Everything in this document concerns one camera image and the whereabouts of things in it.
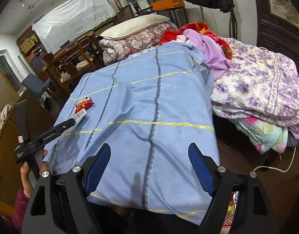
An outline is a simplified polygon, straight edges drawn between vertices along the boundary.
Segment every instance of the blue gripper pad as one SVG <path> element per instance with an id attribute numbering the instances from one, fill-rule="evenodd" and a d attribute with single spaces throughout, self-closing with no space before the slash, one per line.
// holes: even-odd
<path id="1" fill-rule="evenodd" d="M 215 192 L 212 183 L 212 175 L 209 172 L 205 162 L 198 154 L 198 149 L 195 148 L 194 144 L 190 144 L 188 147 L 188 158 L 191 161 L 202 189 L 209 193 L 209 195 L 212 197 Z"/>
<path id="2" fill-rule="evenodd" d="M 102 175 L 106 169 L 106 166 L 110 160 L 110 146 L 105 144 L 105 147 L 102 147 L 97 155 L 99 155 L 91 167 L 90 171 L 86 176 L 84 192 L 86 196 L 89 196 L 90 193 L 94 192 L 102 178 Z"/>

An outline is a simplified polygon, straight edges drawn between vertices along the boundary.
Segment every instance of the white pillow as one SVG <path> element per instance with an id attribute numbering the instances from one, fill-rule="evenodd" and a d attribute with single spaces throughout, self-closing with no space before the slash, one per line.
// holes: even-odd
<path id="1" fill-rule="evenodd" d="M 108 28 L 106 31 L 102 32 L 100 36 L 107 40 L 122 40 L 132 34 L 141 32 L 150 26 L 155 26 L 168 20 L 168 17 L 161 15 L 143 15 Z"/>

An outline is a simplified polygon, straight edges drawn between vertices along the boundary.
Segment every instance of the blue bedsheet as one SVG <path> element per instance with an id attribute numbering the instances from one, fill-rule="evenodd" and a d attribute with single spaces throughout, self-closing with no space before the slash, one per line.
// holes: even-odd
<path id="1" fill-rule="evenodd" d="M 46 145 L 46 161 L 64 173 L 108 143 L 111 158 L 91 202 L 176 214 L 200 224 L 211 197 L 202 190 L 187 150 L 195 142 L 219 164 L 212 85 L 203 54 L 182 43 L 86 74 L 56 124 L 71 118 L 85 96 L 95 105 L 73 133 Z"/>

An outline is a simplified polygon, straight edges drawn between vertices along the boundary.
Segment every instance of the blue chair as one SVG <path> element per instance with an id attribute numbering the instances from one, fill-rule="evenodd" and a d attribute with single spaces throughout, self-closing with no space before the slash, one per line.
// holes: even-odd
<path id="1" fill-rule="evenodd" d="M 48 89 L 50 83 L 51 79 L 48 79 L 44 83 L 31 73 L 22 81 L 22 84 L 38 98 L 40 98 L 42 94 Z"/>

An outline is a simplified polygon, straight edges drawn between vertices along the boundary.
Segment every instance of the red package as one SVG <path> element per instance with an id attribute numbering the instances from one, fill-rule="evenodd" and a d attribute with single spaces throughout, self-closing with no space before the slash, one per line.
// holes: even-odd
<path id="1" fill-rule="evenodd" d="M 76 105 L 76 111 L 75 114 L 77 112 L 79 112 L 80 110 L 82 110 L 83 108 L 85 108 L 85 110 L 88 110 L 92 105 L 94 105 L 92 99 L 90 97 L 85 97 L 83 100 L 81 100 L 77 105 Z"/>

